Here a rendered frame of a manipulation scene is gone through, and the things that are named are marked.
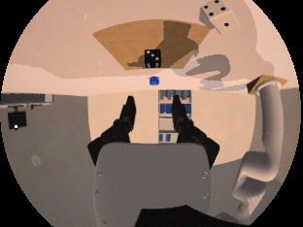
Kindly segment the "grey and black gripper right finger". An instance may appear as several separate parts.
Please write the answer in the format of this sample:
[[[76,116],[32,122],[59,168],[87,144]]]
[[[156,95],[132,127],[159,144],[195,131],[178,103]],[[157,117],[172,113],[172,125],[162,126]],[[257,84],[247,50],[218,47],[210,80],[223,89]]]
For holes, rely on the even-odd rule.
[[[194,122],[187,117],[185,105],[181,103],[179,95],[173,97],[171,112],[174,130],[179,133],[177,143],[196,143],[203,146],[207,152],[211,170],[219,153],[219,144],[194,126]]]

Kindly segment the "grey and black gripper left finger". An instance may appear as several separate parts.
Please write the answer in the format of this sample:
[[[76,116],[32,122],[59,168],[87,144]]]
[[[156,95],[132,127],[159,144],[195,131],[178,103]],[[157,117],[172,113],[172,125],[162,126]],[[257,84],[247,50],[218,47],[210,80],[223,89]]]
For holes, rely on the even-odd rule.
[[[103,145],[108,143],[131,143],[129,133],[134,129],[136,111],[134,96],[130,95],[127,97],[126,104],[122,106],[120,116],[114,121],[113,126],[88,144],[87,148],[94,166],[96,166],[98,154]]]

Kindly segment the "beige die with black pips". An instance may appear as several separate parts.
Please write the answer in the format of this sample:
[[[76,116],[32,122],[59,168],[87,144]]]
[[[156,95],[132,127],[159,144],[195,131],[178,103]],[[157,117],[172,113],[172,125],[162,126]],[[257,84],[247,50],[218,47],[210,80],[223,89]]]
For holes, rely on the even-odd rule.
[[[201,10],[220,35],[241,28],[232,10],[222,0],[213,0],[202,6]]]

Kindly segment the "brown mat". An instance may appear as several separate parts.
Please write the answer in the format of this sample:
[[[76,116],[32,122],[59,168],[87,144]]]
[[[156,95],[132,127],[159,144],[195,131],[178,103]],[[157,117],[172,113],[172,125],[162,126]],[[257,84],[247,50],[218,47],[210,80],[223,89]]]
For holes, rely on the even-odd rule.
[[[146,49],[160,49],[160,68],[183,69],[210,30],[192,22],[147,19],[114,25],[92,36],[125,71],[147,69]]]

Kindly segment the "blue die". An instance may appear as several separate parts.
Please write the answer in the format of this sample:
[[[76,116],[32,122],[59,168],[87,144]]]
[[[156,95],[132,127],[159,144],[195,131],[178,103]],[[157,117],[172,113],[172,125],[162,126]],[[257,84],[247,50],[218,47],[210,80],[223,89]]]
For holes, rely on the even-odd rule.
[[[150,85],[159,85],[159,77],[151,77]]]

